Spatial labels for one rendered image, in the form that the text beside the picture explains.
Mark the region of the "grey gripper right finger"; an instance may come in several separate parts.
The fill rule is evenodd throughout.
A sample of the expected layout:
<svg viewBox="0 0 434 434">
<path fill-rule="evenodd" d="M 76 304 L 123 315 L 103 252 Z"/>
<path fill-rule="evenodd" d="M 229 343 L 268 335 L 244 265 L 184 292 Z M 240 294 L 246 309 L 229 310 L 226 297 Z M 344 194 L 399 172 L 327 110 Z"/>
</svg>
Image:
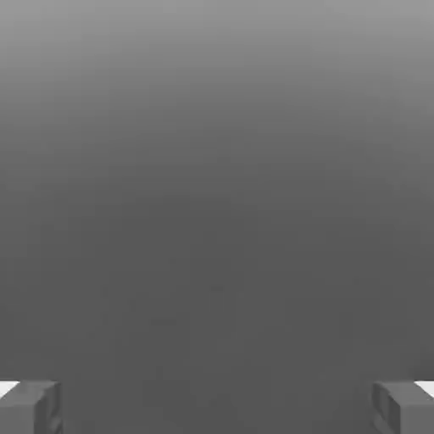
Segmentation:
<svg viewBox="0 0 434 434">
<path fill-rule="evenodd" d="M 376 381 L 370 401 L 379 434 L 434 434 L 434 381 Z"/>
</svg>

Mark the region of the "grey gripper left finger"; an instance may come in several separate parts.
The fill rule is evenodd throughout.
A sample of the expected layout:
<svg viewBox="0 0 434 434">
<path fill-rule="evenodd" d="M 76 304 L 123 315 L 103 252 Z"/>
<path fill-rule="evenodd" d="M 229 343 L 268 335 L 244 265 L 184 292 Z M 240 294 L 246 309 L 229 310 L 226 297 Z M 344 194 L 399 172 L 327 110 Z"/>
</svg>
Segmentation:
<svg viewBox="0 0 434 434">
<path fill-rule="evenodd" d="M 0 434 L 64 434 L 62 383 L 0 380 Z"/>
</svg>

